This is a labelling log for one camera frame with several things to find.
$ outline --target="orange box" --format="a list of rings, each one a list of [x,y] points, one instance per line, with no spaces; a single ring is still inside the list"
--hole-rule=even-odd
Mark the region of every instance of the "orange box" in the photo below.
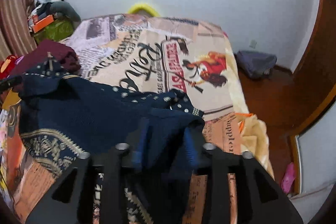
[[[33,26],[34,33],[37,33],[39,30],[43,29],[45,26],[49,25],[53,21],[54,21],[54,18],[52,15],[48,15],[44,19],[41,19],[39,22],[37,22]]]

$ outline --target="maroon cloth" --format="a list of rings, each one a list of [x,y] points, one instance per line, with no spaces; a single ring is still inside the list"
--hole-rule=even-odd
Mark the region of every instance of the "maroon cloth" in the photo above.
[[[25,55],[21,62],[11,71],[10,76],[23,74],[31,67],[42,63],[48,57],[47,52],[50,52],[70,73],[74,73],[81,68],[76,53],[71,47],[45,39],[40,42],[35,50]]]

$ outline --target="gray bag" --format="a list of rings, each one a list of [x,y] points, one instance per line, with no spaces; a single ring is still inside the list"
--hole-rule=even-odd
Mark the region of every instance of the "gray bag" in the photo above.
[[[255,51],[238,51],[237,63],[251,79],[259,79],[269,75],[275,66],[277,57],[274,54]]]

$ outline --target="navy blue cloth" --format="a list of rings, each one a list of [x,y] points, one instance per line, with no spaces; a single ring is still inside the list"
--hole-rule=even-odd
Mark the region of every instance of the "navy blue cloth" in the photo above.
[[[107,152],[126,142],[146,119],[146,151],[135,161],[140,161],[141,169],[163,166],[165,171],[130,176],[127,189],[139,197],[154,221],[181,219],[197,164],[192,156],[187,160],[184,135],[202,134],[204,126],[203,112],[185,93],[134,92],[93,83],[70,75],[53,58],[22,78],[19,132],[39,163],[58,177],[81,151]]]

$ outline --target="clothes pile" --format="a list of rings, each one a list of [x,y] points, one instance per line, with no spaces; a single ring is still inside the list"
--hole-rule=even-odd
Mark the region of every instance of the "clothes pile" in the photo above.
[[[37,0],[36,8],[27,18],[29,30],[37,32],[33,27],[49,15],[55,19],[67,17],[73,22],[81,21],[74,8],[64,0]]]

